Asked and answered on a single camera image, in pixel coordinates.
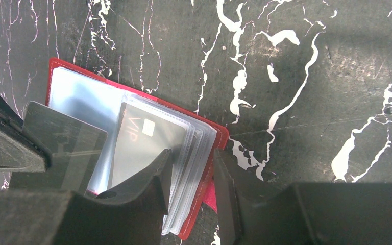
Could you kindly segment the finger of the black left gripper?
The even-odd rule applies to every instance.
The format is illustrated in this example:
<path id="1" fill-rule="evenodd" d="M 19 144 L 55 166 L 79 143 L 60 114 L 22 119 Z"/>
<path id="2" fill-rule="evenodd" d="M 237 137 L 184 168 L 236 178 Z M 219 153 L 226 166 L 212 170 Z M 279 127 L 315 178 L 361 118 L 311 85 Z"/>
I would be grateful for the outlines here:
<path id="1" fill-rule="evenodd" d="M 22 124 L 0 95 L 0 172 L 45 172 L 47 156 L 23 135 Z"/>

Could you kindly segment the red leather card holder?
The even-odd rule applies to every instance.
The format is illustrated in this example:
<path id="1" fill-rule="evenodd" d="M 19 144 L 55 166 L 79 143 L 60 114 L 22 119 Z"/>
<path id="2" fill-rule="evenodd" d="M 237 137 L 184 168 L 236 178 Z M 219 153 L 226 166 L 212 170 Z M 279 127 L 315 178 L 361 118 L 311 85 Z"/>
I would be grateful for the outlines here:
<path id="1" fill-rule="evenodd" d="M 213 152 L 224 149 L 228 130 L 59 58 L 51 58 L 48 68 L 46 104 L 108 134 L 87 192 L 99 195 L 170 149 L 173 171 L 162 234 L 186 240 L 202 203 L 216 208 Z"/>

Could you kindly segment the black credit card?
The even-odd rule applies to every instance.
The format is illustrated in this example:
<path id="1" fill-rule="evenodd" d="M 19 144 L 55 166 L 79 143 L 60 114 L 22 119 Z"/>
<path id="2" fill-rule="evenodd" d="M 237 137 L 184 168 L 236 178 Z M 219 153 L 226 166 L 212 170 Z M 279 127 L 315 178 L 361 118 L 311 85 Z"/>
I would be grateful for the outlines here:
<path id="1" fill-rule="evenodd" d="M 107 132 L 48 106 L 27 105 L 22 133 L 46 154 L 41 173 L 12 173 L 12 189 L 62 189 L 85 194 Z"/>

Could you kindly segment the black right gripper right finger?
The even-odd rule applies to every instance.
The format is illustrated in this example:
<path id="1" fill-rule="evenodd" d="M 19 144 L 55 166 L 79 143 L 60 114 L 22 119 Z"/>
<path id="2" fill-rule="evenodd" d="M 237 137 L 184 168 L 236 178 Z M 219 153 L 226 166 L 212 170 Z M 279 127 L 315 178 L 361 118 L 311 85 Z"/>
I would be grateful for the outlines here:
<path id="1" fill-rule="evenodd" d="M 251 179 L 223 150 L 213 165 L 222 244 L 392 244 L 392 183 L 279 190 Z"/>

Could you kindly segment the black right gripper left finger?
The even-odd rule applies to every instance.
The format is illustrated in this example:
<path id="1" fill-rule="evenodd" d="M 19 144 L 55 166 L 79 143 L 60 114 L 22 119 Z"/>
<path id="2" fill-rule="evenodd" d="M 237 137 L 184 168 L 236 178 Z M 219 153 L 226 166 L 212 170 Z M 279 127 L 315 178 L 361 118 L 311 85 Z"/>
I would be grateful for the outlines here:
<path id="1" fill-rule="evenodd" d="M 172 152 L 95 198 L 74 191 L 0 191 L 0 244 L 160 244 Z"/>

